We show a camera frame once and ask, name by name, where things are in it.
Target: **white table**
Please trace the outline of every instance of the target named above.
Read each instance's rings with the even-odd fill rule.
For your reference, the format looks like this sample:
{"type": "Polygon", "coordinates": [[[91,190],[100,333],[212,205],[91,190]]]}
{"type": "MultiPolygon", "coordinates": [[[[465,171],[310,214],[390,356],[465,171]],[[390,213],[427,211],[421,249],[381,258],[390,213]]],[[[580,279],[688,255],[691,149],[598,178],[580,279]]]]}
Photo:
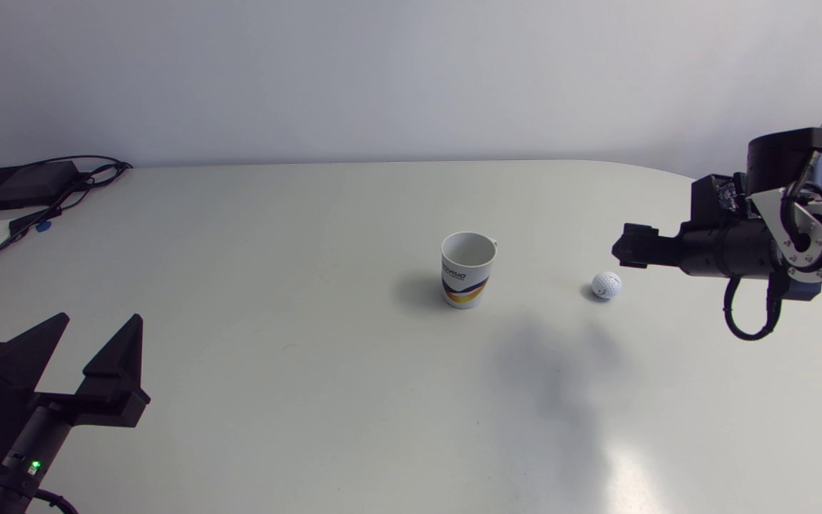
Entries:
{"type": "MultiPolygon", "coordinates": [[[[822,512],[822,295],[743,342],[725,280],[610,255],[625,221],[675,234],[689,184],[585,161],[133,170],[0,255],[0,341],[72,318],[40,390],[146,322],[141,423],[73,430],[44,487],[84,514],[822,512]],[[459,230],[499,240],[471,311],[438,295],[459,230]],[[597,303],[605,270],[626,289],[597,303]]],[[[764,289],[741,286],[748,330],[764,289]]]]}

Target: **white ball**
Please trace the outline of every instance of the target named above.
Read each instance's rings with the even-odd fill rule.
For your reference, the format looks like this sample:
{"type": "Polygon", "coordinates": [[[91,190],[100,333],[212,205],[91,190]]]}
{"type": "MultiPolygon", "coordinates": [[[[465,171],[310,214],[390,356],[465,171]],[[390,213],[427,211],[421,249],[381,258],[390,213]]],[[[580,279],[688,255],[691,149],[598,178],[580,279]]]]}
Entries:
{"type": "Polygon", "coordinates": [[[617,276],[617,273],[604,272],[598,273],[592,279],[592,291],[604,299],[610,299],[620,294],[620,290],[624,288],[623,281],[617,276]]]}

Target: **white cup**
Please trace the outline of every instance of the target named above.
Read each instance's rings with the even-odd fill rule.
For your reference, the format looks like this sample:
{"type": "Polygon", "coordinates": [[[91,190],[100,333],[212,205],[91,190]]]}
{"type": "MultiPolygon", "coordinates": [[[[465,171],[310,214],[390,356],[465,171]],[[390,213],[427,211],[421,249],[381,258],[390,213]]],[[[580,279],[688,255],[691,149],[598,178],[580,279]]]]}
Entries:
{"type": "Polygon", "coordinates": [[[497,241],[477,232],[456,232],[443,240],[443,299],[457,309],[482,300],[497,256],[497,241]]]}

